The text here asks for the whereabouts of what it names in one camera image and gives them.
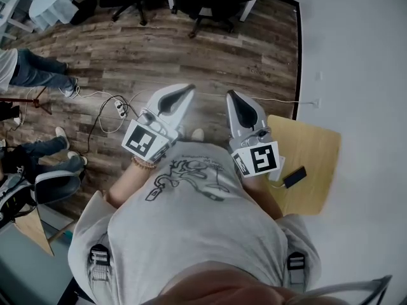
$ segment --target wooden floor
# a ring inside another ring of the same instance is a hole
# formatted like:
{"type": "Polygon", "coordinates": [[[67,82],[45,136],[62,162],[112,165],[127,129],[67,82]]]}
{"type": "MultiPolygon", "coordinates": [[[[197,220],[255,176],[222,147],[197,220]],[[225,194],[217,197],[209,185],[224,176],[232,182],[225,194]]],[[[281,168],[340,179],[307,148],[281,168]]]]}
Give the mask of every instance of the wooden floor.
{"type": "MultiPolygon", "coordinates": [[[[147,11],[147,26],[139,25],[135,10],[111,21],[114,10],[97,9],[84,24],[56,25],[41,34],[7,41],[3,48],[29,48],[44,57],[69,62],[70,75],[79,78],[81,94],[96,91],[123,95],[138,111],[157,89],[174,83],[194,83],[199,94],[184,120],[187,133],[205,130],[205,140],[225,145],[228,140],[225,95],[234,89],[249,96],[294,100],[298,66],[298,30],[295,8],[277,0],[258,0],[245,23],[237,18],[235,32],[209,21],[195,39],[187,37],[193,21],[173,15],[167,8],[147,11]]],[[[28,90],[13,88],[6,95],[25,98],[28,90]]],[[[50,139],[55,127],[66,129],[71,150],[84,153],[93,122],[107,95],[67,99],[58,90],[47,90],[52,116],[31,105],[24,125],[8,134],[9,145],[50,139]]],[[[291,118],[293,104],[259,101],[266,113],[291,118]]],[[[72,218],[78,217],[92,194],[108,189],[130,163],[130,154],[121,147],[129,114],[116,132],[104,133],[99,125],[90,139],[86,177],[79,192],[52,207],[72,218]]],[[[117,129],[121,121],[110,102],[104,109],[105,131],[117,129]]],[[[0,135],[15,126],[4,121],[0,135]]],[[[66,160],[60,152],[45,163],[66,160]]]]}

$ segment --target wooden table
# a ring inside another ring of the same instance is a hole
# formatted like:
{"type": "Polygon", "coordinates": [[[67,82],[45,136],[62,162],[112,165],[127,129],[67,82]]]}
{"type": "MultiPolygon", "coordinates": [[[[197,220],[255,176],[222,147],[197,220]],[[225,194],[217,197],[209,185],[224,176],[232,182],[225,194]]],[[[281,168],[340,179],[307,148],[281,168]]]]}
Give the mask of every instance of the wooden table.
{"type": "Polygon", "coordinates": [[[270,115],[267,120],[279,153],[286,157],[280,180],[270,183],[270,191],[283,214],[317,215],[329,193],[338,161],[339,133],[299,121],[270,115]],[[282,178],[304,166],[307,177],[289,189],[276,189],[282,178]]]}

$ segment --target bracelet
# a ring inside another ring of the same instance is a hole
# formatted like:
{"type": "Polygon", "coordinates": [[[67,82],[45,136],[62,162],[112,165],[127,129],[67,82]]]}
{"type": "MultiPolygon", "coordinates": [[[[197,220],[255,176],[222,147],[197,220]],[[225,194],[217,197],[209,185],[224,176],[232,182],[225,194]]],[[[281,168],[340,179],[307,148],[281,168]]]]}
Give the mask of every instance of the bracelet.
{"type": "Polygon", "coordinates": [[[153,170],[157,167],[157,165],[144,161],[141,158],[138,158],[137,156],[132,157],[132,162],[135,166],[140,167],[144,170],[153,170]]]}

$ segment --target electrical outlet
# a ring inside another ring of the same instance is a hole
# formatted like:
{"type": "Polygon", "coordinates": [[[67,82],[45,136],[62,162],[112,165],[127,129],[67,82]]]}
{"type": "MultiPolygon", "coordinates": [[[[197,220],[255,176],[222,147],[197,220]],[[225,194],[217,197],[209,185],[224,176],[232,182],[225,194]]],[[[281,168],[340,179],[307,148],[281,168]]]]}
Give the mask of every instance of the electrical outlet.
{"type": "Polygon", "coordinates": [[[314,106],[314,109],[320,109],[321,108],[321,101],[322,101],[321,98],[317,98],[316,100],[313,101],[312,105],[314,106]]]}
{"type": "Polygon", "coordinates": [[[114,102],[114,106],[116,106],[116,110],[119,113],[119,117],[121,119],[126,118],[127,114],[126,114],[125,109],[123,107],[124,106],[123,102],[121,102],[120,100],[117,100],[116,102],[114,102]]]}

